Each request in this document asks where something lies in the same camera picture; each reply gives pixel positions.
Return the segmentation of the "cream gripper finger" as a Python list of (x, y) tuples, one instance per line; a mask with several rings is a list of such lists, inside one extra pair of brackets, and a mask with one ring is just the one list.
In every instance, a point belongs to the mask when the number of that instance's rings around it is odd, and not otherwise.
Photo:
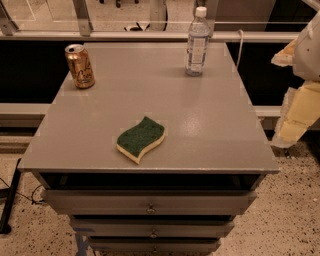
[(292, 66), (296, 43), (296, 39), (288, 43), (282, 50), (272, 57), (271, 63), (280, 67)]
[(289, 87), (281, 106), (271, 145), (289, 148), (320, 118), (320, 83), (305, 81), (301, 87)]

